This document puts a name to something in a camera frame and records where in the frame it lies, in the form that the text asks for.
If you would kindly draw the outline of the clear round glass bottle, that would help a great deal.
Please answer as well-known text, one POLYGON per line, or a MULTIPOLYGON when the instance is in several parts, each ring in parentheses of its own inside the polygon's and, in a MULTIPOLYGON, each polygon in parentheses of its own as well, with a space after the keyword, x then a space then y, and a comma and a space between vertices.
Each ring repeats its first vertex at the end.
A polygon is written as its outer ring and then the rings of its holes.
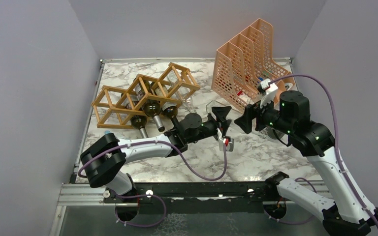
POLYGON ((278 141, 281 140, 282 137, 285 135, 284 133, 274 130, 273 128, 266 127, 261 131, 261 133, 264 135, 265 138, 271 140, 271 141, 278 141))

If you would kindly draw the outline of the green wine bottle white label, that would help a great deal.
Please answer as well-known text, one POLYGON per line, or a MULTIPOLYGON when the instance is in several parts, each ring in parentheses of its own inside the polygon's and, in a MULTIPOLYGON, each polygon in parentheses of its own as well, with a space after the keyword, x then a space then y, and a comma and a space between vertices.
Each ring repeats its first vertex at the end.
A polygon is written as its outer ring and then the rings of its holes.
MULTIPOLYGON (((166 86, 162 86, 163 91, 165 92, 166 95, 168 95, 168 89, 166 86)), ((160 89, 160 86, 154 89, 154 92, 156 93, 157 96, 162 96, 165 97, 160 89)), ((170 102, 165 102, 163 105, 161 105, 162 109, 162 114, 169 118, 171 122, 173 123, 174 127, 177 127, 179 125, 179 121, 177 119, 178 115, 178 108, 175 103, 170 103, 170 102)))

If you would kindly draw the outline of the dark wine bottle black neck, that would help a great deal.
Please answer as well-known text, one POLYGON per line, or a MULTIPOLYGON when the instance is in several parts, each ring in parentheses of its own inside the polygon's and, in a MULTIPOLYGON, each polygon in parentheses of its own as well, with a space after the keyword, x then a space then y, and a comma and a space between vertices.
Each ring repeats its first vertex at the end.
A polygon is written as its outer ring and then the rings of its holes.
MULTIPOLYGON (((134 90, 139 100, 142 100, 142 98, 146 95, 140 83, 136 85, 134 90)), ((161 106, 159 101, 147 99, 145 103, 142 105, 142 110, 148 117, 151 117, 153 119, 159 132, 165 131, 165 126, 160 118, 161 106)))

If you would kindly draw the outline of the wooden wine rack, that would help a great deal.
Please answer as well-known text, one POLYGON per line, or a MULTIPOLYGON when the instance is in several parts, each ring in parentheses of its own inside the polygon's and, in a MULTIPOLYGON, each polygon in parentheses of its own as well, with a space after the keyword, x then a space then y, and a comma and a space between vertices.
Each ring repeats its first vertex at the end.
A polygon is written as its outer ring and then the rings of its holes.
POLYGON ((98 128, 107 129, 132 129, 133 127, 131 126, 130 119, 134 115, 146 116, 142 110, 142 105, 147 99, 157 100, 160 105, 163 105, 165 102, 175 103, 177 108, 180 108, 182 106, 182 101, 177 98, 175 92, 177 92, 178 88, 181 86, 190 89, 190 92, 185 98, 192 96, 196 91, 200 90, 200 85, 192 76, 190 69, 172 62, 168 64, 168 68, 159 78, 137 74, 135 81, 133 81, 126 89, 103 85, 101 92, 96 96, 92 103, 92 108, 97 120, 96 126, 98 128), (167 75, 171 71, 173 71, 179 79, 179 82, 175 86, 173 86, 167 79, 167 75), (134 88, 138 83, 141 84, 146 95, 134 106, 130 95, 137 96, 134 88), (163 85, 168 89, 168 95, 163 91, 163 85), (160 86, 165 97, 157 96, 154 92, 154 89, 158 86, 160 86), (123 102, 126 98, 131 103, 131 110, 126 109, 123 106, 123 102))

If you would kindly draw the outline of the green wine bottle silver neck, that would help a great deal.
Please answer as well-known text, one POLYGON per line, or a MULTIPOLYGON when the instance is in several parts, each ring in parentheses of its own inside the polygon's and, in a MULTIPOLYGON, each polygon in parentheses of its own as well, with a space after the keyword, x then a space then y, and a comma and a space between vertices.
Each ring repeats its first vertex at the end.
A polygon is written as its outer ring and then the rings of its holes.
MULTIPOLYGON (((139 99, 137 96, 135 95, 130 95, 130 98, 131 98, 131 101, 132 101, 132 104, 135 106, 138 104, 139 102, 139 99)), ((129 109, 131 110, 131 103, 130 101, 126 98, 123 102, 123 106, 126 108, 126 109, 129 109)), ((140 132, 140 135, 142 136, 142 138, 148 138, 148 134, 147 134, 147 131, 145 129, 145 125, 147 123, 147 118, 145 116, 140 116, 140 115, 134 115, 131 119, 131 125, 133 128, 139 130, 140 132)))

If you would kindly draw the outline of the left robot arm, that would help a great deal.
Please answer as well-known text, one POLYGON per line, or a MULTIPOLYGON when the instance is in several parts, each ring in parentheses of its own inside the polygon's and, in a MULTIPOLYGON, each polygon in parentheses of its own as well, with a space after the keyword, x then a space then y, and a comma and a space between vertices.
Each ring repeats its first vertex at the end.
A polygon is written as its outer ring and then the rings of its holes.
POLYGON ((124 164, 154 157, 182 156, 188 145, 214 137, 224 152, 233 150, 233 139, 226 135, 231 120, 230 106, 211 108, 207 120, 197 113, 187 114, 183 120, 163 134, 143 139, 117 139, 113 133, 103 135, 80 155, 82 167, 79 177, 88 180, 90 187, 105 186, 123 202, 134 198, 136 187, 129 174, 121 172, 124 164))

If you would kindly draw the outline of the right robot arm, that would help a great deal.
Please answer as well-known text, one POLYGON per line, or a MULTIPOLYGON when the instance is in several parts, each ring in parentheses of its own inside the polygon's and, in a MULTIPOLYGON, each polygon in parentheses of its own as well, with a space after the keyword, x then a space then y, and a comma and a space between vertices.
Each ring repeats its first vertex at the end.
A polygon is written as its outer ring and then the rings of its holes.
POLYGON ((332 196, 321 196, 278 172, 265 181, 268 199, 295 202, 320 220, 331 236, 365 236, 378 223, 378 207, 358 187, 350 187, 353 178, 347 175, 342 158, 335 155, 334 136, 310 117, 308 98, 299 91, 285 91, 278 110, 273 103, 250 104, 235 123, 245 133, 269 127, 286 134, 288 143, 315 167, 332 196))

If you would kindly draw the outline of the orange plastic file organizer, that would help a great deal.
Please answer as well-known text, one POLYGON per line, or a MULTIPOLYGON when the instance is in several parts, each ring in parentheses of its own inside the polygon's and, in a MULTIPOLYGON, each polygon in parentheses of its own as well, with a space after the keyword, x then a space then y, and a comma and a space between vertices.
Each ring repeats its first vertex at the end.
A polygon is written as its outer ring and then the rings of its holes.
POLYGON ((217 49, 211 88, 242 112, 261 99, 257 85, 291 72, 272 56, 273 26, 257 19, 217 49))

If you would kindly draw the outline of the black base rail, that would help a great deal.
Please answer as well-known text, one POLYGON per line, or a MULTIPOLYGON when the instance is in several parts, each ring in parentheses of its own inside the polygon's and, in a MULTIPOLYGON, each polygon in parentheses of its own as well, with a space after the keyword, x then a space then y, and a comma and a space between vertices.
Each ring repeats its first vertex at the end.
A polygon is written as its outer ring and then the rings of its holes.
POLYGON ((287 205, 263 181, 137 183, 123 197, 106 189, 103 201, 113 204, 119 216, 198 213, 268 213, 286 215, 287 205))

